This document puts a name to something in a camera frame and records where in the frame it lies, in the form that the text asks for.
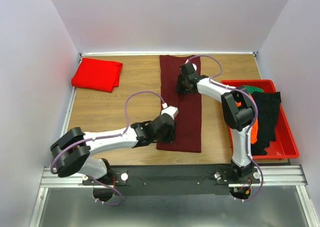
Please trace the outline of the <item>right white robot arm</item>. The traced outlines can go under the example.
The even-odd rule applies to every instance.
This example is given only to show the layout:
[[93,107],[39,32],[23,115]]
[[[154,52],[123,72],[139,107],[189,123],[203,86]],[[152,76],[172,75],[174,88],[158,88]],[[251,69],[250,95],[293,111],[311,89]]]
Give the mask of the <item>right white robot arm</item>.
[[209,96],[222,105],[223,119],[231,129],[233,154],[230,174],[234,181],[242,181],[254,170],[251,154],[251,130],[258,118],[258,108],[245,87],[233,87],[199,75],[190,62],[179,67],[176,91],[179,94]]

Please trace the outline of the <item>maroon t shirt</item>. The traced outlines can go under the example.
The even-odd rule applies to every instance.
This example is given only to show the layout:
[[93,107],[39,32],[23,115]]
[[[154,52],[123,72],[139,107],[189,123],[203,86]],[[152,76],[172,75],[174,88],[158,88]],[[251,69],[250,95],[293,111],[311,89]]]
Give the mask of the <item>maroon t shirt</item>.
[[178,108],[178,115],[175,118],[175,140],[172,143],[157,143],[157,150],[201,152],[202,96],[198,93],[179,94],[176,91],[180,66],[189,58],[189,56],[159,56],[161,96],[168,105]]

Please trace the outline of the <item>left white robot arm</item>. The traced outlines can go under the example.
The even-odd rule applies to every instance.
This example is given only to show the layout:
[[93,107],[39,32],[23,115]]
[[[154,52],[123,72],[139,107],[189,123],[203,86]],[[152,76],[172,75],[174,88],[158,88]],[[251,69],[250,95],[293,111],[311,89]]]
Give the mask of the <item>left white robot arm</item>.
[[175,140],[177,113],[162,111],[154,120],[136,122],[113,131],[83,132],[74,127],[50,147],[53,157],[50,171],[60,178],[80,173],[95,179],[105,178],[108,162],[93,156],[116,149],[134,149]]

